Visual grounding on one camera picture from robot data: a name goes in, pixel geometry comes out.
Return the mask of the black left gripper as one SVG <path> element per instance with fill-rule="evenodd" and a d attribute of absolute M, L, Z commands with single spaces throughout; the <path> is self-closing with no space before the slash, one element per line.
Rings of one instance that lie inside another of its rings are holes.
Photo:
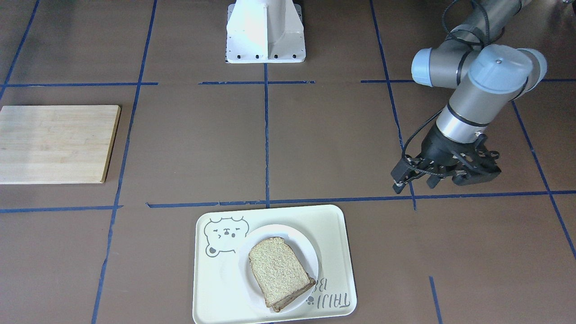
<path fill-rule="evenodd" d="M 473 136 L 473 142 L 459 143 L 445 137 L 436 125 L 432 126 L 416 157 L 403 155 L 391 171 L 396 194 L 415 179 L 429 175 L 426 181 L 434 189 L 442 179 L 452 178 L 457 186 L 485 183 L 501 174 L 496 164 L 499 152 L 485 146 L 487 136 Z"/>

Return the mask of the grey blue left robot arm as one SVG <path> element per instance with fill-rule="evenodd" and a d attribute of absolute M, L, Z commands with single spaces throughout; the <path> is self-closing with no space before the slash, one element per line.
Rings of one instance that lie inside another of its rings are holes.
<path fill-rule="evenodd" d="M 536 49 L 498 45 L 506 24 L 527 0 L 475 0 L 473 11 L 449 29 L 435 49 L 421 49 L 411 64 L 412 80 L 429 87 L 448 88 L 452 96 L 421 127 L 431 128 L 420 153 L 402 147 L 391 171 L 393 189 L 401 193 L 413 180 L 428 175 L 431 189 L 445 178 L 458 186 L 485 183 L 501 174 L 499 152 L 486 147 L 484 131 L 502 108 L 533 90 L 548 70 L 545 56 Z"/>

